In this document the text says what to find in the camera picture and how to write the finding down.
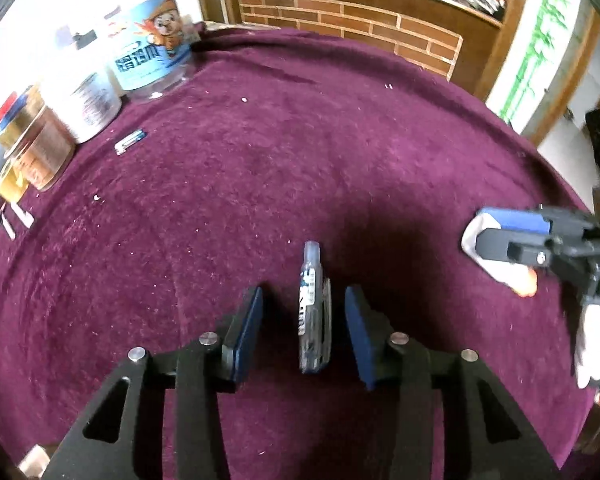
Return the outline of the gloved right hand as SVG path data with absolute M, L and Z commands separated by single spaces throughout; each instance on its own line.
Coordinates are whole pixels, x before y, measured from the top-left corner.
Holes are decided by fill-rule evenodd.
M 582 309 L 574 349 L 574 374 L 580 389 L 600 390 L 599 304 L 589 304 Z

